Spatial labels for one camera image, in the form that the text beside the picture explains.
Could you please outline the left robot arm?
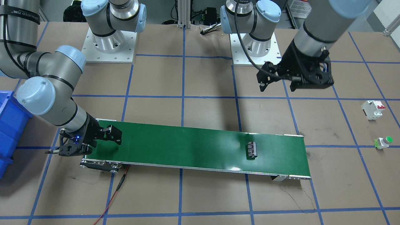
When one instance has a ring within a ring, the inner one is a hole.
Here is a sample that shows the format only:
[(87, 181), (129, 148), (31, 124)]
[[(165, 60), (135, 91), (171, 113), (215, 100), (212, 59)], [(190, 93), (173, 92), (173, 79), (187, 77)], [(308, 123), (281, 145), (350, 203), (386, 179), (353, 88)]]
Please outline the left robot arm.
[(273, 82), (291, 81), (290, 89), (325, 89), (334, 84), (329, 49), (364, 14), (369, 0), (310, 0), (310, 13), (281, 56), (258, 66), (252, 57), (265, 56), (280, 21), (281, 8), (271, 0), (227, 0), (220, 8), (222, 31), (238, 37), (254, 66), (260, 91)]

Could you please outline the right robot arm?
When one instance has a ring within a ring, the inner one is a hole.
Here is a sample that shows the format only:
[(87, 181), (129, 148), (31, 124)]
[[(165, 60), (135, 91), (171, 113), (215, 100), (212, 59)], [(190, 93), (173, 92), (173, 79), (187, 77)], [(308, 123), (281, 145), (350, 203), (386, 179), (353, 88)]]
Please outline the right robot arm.
[[(81, 9), (102, 52), (114, 53), (124, 44), (122, 31), (140, 33), (145, 28), (146, 6), (137, 0), (83, 0)], [(38, 0), (1, 1), (1, 76), (24, 79), (16, 92), (18, 102), (61, 128), (59, 147), (47, 153), (90, 155), (97, 140), (121, 145), (121, 130), (100, 126), (72, 98), (86, 65), (85, 55), (69, 45), (54, 53), (38, 51), (39, 25)]]

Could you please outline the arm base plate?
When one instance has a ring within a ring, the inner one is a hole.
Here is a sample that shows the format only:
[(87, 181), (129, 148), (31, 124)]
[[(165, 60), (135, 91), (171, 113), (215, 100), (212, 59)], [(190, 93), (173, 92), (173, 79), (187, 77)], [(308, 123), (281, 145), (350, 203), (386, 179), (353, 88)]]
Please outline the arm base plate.
[[(275, 33), (271, 39), (266, 42), (253, 40), (249, 34), (240, 34), (245, 44), (245, 49), (254, 63), (258, 66), (264, 65), (265, 62), (278, 64), (281, 61), (281, 54)], [(234, 66), (252, 66), (241, 47), (237, 34), (229, 34), (232, 62)]]
[(87, 63), (134, 63), (137, 33), (117, 30), (98, 37), (88, 29), (81, 52)]

